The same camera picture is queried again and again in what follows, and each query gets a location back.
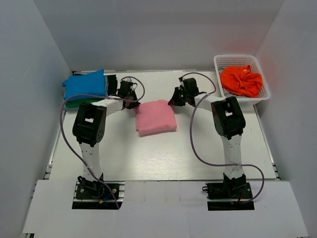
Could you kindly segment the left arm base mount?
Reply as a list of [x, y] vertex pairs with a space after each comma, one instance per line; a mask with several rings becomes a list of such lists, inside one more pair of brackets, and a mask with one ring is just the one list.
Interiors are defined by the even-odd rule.
[[124, 182], [109, 182], [107, 186], [98, 181], [77, 178], [73, 210], [117, 210], [124, 198]]

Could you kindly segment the pink t shirt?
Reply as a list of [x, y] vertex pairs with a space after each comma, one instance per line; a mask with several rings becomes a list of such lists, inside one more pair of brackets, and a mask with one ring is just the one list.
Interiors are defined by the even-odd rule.
[[166, 100], [142, 103], [134, 112], [136, 131], [140, 137], [173, 132], [177, 129], [173, 108]]

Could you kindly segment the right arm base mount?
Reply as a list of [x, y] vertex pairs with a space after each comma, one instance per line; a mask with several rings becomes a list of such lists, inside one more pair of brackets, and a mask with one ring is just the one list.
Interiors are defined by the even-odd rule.
[[225, 187], [224, 182], [206, 183], [202, 192], [207, 195], [208, 211], [252, 211], [254, 202], [246, 201], [253, 198], [250, 183], [232, 191]]

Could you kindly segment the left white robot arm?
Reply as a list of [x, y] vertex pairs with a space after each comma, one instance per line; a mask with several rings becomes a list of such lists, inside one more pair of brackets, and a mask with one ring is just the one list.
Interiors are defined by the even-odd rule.
[[123, 109], [139, 106], [135, 85], [137, 83], [131, 78], [125, 77], [114, 95], [98, 102], [84, 102], [79, 106], [72, 129], [84, 161], [83, 175], [78, 177], [78, 181], [94, 198], [101, 197], [105, 191], [99, 145], [105, 134], [106, 118]]

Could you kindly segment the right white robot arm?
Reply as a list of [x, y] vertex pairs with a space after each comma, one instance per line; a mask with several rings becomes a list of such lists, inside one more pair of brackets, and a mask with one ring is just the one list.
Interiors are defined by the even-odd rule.
[[196, 110], [200, 108], [212, 112], [214, 127], [221, 137], [224, 149], [223, 190], [228, 197], [234, 198], [246, 184], [241, 166], [241, 139], [246, 121], [238, 100], [234, 96], [221, 99], [212, 93], [200, 92], [194, 78], [180, 77], [179, 81], [180, 86], [175, 88], [168, 104], [179, 107], [189, 104], [194, 107], [189, 126], [191, 145], [194, 145], [192, 126]]

